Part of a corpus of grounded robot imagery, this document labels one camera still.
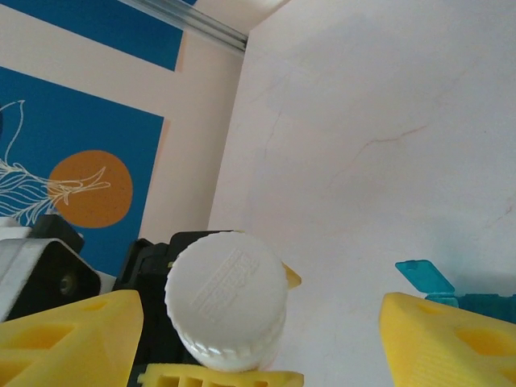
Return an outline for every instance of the white bottle cap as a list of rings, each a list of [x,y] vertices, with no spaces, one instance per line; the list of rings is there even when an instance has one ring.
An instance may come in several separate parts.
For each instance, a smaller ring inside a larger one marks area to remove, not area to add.
[[[226,372],[263,368],[276,355],[287,299],[280,259],[238,232],[192,243],[165,285],[172,323],[192,356]]]

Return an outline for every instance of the blue poster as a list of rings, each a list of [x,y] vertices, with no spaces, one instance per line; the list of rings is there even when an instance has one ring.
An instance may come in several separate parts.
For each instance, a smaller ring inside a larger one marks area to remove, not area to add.
[[[193,5],[196,0],[186,1]],[[118,0],[0,0],[0,4],[174,70],[182,30]]]
[[[0,67],[0,216],[60,214],[118,275],[138,238],[163,118]]]

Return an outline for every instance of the orange circle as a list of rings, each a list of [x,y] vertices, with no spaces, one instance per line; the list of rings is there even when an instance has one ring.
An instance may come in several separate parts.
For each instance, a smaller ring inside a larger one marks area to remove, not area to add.
[[[102,171],[97,180],[91,179]],[[84,151],[62,160],[50,173],[49,196],[77,187],[77,181],[85,187],[72,190],[67,200],[63,195],[56,203],[60,214],[70,223],[85,228],[108,227],[120,221],[129,211],[132,201],[132,179],[125,164],[109,152]]]

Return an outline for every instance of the yellow toy part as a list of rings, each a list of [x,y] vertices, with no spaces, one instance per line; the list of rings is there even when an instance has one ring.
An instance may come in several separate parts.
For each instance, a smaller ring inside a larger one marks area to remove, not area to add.
[[[119,290],[0,324],[0,386],[125,387],[144,314]]]
[[[396,387],[515,387],[516,325],[386,294],[381,339]]]
[[[290,267],[286,264],[283,264],[283,268],[285,269],[287,275],[287,281],[289,282],[289,289],[293,289],[301,284],[301,277],[298,276],[296,272],[294,272]]]
[[[150,364],[138,378],[142,387],[302,387],[295,372],[218,372],[199,365]]]

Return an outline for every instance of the yellow plastic piece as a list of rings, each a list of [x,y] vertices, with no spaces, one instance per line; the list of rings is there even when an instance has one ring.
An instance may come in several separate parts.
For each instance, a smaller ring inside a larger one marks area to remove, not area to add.
[[[296,272],[294,272],[290,267],[286,264],[283,264],[283,268],[287,273],[287,281],[289,282],[289,289],[293,289],[301,284],[301,277],[298,276]]]
[[[138,378],[142,387],[302,387],[295,372],[226,373],[189,364],[150,364]]]
[[[516,325],[386,294],[381,339],[396,387],[515,387]]]
[[[144,314],[119,290],[0,324],[0,386],[126,387]]]

